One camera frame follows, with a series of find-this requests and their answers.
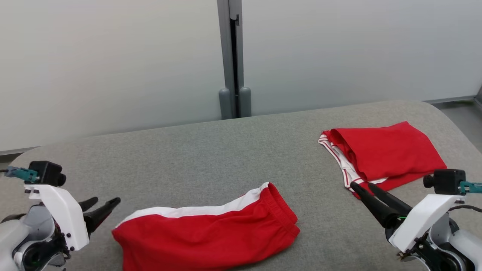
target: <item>gray floor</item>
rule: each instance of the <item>gray floor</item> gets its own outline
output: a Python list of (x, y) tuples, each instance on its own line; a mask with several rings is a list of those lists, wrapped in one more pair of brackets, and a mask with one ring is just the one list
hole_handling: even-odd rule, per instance
[[(470, 102), (447, 102), (434, 106), (449, 117), (482, 152), (482, 110)], [(0, 156), (0, 169), (6, 169), (18, 155), (20, 154)]]

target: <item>white trim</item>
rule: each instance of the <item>white trim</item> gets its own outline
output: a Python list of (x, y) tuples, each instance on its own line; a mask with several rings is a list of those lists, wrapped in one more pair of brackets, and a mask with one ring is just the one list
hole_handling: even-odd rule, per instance
[(243, 196), (221, 206), (195, 206), (195, 207), (181, 207), (181, 208), (170, 208), (170, 207), (152, 207), (148, 209), (135, 211), (130, 216), (126, 217), (120, 224), (125, 221), (144, 217), (149, 215), (160, 215), (169, 218), (180, 218), (180, 217), (190, 217), (190, 216), (203, 216), (212, 215), (218, 216), (231, 211), (240, 211), (246, 206), (259, 200), (261, 191), (268, 187), (269, 182), (264, 183), (260, 188), (249, 190)]
[[(350, 163), (350, 161), (348, 161), (348, 159), (340, 150), (340, 148), (338, 148), (332, 142), (330, 142), (330, 140), (326, 135), (322, 134), (318, 139), (318, 143), (322, 144), (328, 150), (328, 152), (336, 159), (336, 162), (340, 166), (341, 171), (343, 173), (343, 185), (346, 188), (352, 191), (352, 189), (350, 189), (350, 183), (353, 182), (353, 180), (355, 180), (357, 184), (361, 184), (364, 182), (356, 172), (355, 166), (353, 166), (353, 164)], [(387, 179), (388, 177), (372, 180), (370, 182), (374, 184), (378, 184), (386, 181)]]

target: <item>gray fabric surface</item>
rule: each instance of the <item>gray fabric surface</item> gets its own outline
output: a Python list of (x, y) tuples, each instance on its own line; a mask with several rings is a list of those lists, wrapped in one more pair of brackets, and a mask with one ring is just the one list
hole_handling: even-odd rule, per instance
[[(72, 253), (67, 270), (121, 270), (122, 250), (110, 230), (137, 209), (221, 205), (266, 181), (297, 214), (301, 233), (287, 250), (240, 270), (423, 270), (418, 262), (397, 260), (397, 249), (343, 187), (338, 164), (317, 142), (322, 130), (401, 121), (424, 132), (449, 168), (464, 169), (468, 180), (480, 181), (482, 154), (439, 110), (411, 101), (96, 136), (28, 151), (12, 165), (50, 160), (63, 166), (64, 188), (77, 200), (122, 198), (91, 243)], [(411, 205), (431, 192), (420, 180), (393, 190)], [(0, 217), (30, 206), (21, 182), (4, 177), (0, 203)], [(482, 196), (469, 196), (468, 204), (481, 207)], [(459, 210), (452, 217), (482, 238), (480, 214)]]

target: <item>red shorts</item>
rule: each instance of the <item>red shorts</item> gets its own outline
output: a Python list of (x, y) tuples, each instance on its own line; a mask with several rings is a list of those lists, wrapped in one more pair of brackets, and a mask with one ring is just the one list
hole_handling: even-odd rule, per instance
[(134, 212), (112, 234), (125, 271), (226, 270), (289, 247), (296, 215), (271, 183), (223, 205)]

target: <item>white wall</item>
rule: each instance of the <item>white wall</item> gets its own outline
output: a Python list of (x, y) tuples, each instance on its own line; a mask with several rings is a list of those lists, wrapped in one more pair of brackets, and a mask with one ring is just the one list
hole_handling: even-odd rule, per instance
[(0, 0), (0, 151), (221, 118), (215, 0)]
[(475, 95), (480, 0), (243, 0), (253, 115)]

